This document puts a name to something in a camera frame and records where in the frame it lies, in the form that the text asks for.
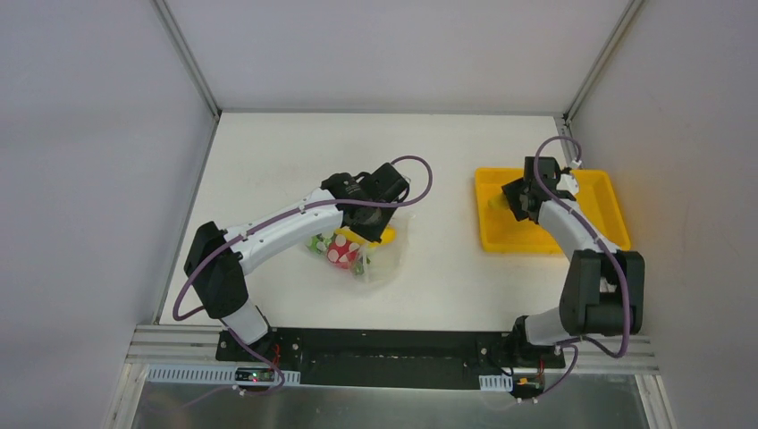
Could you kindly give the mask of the clear zip top bag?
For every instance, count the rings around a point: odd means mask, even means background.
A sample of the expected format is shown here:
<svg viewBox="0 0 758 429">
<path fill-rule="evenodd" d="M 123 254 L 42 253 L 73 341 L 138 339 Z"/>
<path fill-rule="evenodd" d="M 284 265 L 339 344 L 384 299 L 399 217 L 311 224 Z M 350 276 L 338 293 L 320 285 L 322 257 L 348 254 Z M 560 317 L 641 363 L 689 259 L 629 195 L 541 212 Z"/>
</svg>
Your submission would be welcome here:
<svg viewBox="0 0 758 429">
<path fill-rule="evenodd" d="M 366 284 L 379 284 L 394 278 L 403 265 L 407 246 L 408 246 L 408 229 L 410 221 L 414 219 L 412 214 L 400 214 L 394 216 L 382 235 L 383 242 L 375 243 L 362 239 L 356 233 L 346 227 L 338 228 L 324 235 L 342 234 L 351 241 L 360 246 L 358 259 L 349 269 L 341 269 L 331 264 L 326 255 L 316 255 L 306 248 L 308 237 L 302 242 L 302 247 L 311 255 L 326 262 L 332 268 L 349 273 L 357 282 Z"/>
</svg>

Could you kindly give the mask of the yellow fake corn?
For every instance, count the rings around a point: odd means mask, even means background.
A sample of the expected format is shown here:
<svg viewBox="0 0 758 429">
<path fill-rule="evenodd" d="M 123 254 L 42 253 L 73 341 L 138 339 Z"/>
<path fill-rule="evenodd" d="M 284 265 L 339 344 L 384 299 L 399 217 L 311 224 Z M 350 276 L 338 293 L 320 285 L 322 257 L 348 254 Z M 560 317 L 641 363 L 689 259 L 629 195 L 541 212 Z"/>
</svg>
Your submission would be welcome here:
<svg viewBox="0 0 758 429">
<path fill-rule="evenodd" d="M 489 198 L 488 201 L 487 201 L 487 205 L 492 210 L 505 210 L 505 211 L 509 211 L 510 210 L 509 201 L 508 201 L 507 197 L 505 195 L 503 195 L 503 194 L 496 195 L 496 196 L 493 196 L 493 197 Z"/>
</svg>

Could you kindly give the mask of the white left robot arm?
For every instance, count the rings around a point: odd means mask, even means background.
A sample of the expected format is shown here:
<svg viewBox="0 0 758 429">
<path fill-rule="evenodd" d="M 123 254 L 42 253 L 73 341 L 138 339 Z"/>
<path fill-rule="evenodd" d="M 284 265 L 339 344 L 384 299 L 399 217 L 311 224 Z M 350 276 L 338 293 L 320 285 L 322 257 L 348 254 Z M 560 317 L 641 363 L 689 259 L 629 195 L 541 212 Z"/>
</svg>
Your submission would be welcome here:
<svg viewBox="0 0 758 429">
<path fill-rule="evenodd" d="M 240 352 L 262 361 L 272 352 L 273 338 L 248 294 L 247 276 L 299 243 L 331 265 L 365 273 L 371 255 L 396 239 L 390 222 L 409 190 L 407 179 L 385 163 L 374 172 L 335 173 L 294 206 L 259 224 L 222 229 L 204 223 L 183 266 L 189 287 L 210 318 L 236 333 Z"/>
</svg>

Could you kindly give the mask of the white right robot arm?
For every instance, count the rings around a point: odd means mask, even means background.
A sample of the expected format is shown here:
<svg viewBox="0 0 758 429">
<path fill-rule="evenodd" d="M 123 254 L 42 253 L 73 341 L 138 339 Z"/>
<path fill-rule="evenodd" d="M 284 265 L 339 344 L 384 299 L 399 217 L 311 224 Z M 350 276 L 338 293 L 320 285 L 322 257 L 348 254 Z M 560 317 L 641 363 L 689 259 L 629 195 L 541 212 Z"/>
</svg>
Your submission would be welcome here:
<svg viewBox="0 0 758 429">
<path fill-rule="evenodd" d="M 557 306 L 519 317 L 506 336 L 511 361 L 530 366 L 543 351 L 580 341 L 597 344 L 611 358 L 624 357 L 642 325 L 643 256 L 621 249 L 589 221 L 571 169 L 553 157 L 527 157 L 522 177 L 501 190 L 515 219 L 548 232 L 569 261 Z M 618 337 L 619 348 L 598 344 L 599 335 Z"/>
</svg>

